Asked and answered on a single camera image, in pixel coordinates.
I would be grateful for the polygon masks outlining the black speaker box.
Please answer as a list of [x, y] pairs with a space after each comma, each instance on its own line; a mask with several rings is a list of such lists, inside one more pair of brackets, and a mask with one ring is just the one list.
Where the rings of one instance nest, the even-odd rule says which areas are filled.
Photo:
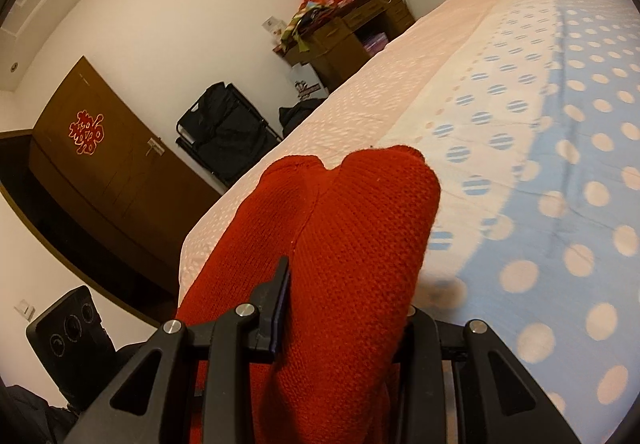
[[88, 287], [67, 292], [32, 321], [26, 337], [68, 404], [86, 410], [113, 379], [116, 350]]

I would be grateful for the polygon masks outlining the blue polka dot bedspread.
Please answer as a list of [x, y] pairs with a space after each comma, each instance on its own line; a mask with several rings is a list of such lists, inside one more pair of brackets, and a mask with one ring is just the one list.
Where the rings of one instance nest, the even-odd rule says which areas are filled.
[[188, 290], [268, 165], [406, 145], [442, 186], [416, 303], [480, 318], [585, 443], [639, 393], [639, 13], [632, 0], [447, 0], [191, 230]]

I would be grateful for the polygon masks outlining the dark wooden desk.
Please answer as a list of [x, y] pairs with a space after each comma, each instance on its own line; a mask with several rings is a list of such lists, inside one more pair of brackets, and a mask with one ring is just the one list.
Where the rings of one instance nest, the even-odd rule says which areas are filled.
[[289, 66], [309, 64], [333, 92], [374, 56], [373, 40], [390, 43], [414, 22], [405, 0], [352, 0], [322, 12], [273, 52]]

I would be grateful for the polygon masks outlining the white paper bag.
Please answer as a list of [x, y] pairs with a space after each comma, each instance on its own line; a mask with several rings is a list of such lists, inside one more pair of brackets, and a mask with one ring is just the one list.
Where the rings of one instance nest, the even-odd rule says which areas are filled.
[[300, 101], [307, 99], [324, 99], [329, 96], [329, 91], [322, 84], [320, 78], [310, 63], [296, 63], [292, 66], [290, 82], [297, 92]]

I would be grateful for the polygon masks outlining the white wall switch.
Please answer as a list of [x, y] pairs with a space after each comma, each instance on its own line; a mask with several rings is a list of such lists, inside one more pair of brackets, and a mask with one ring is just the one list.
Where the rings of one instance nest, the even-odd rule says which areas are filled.
[[15, 311], [27, 321], [31, 321], [35, 314], [35, 308], [26, 300], [21, 300], [14, 305]]

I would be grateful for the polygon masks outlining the dark brown wooden door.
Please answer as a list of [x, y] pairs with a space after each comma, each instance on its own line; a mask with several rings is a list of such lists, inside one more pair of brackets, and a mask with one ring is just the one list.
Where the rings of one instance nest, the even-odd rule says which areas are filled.
[[[78, 156], [76, 113], [104, 115], [105, 137]], [[220, 194], [164, 145], [80, 58], [32, 130], [29, 165], [47, 192], [92, 237], [164, 289], [178, 286], [186, 235]]]

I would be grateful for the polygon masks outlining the red knitted garment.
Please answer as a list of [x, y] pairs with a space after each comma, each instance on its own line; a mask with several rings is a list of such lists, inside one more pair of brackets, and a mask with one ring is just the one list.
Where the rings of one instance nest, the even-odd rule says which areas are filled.
[[282, 351], [250, 369], [261, 443], [384, 443], [398, 349], [440, 185], [407, 146], [352, 152], [334, 169], [314, 156], [268, 167], [241, 203], [177, 312], [218, 318], [291, 272]]

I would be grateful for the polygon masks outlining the red door decoration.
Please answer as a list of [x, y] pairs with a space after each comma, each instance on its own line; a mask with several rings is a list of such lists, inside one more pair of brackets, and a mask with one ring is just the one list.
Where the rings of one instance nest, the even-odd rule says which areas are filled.
[[76, 113], [75, 121], [68, 126], [68, 137], [73, 141], [78, 156], [92, 156], [98, 144], [102, 143], [105, 137], [103, 120], [102, 113], [95, 117], [87, 110]]

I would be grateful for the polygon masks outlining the black folding chair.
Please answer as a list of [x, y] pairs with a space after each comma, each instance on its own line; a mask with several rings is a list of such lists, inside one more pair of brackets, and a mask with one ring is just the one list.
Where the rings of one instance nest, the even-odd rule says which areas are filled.
[[233, 84], [218, 82], [176, 124], [176, 143], [226, 187], [233, 186], [281, 137]]

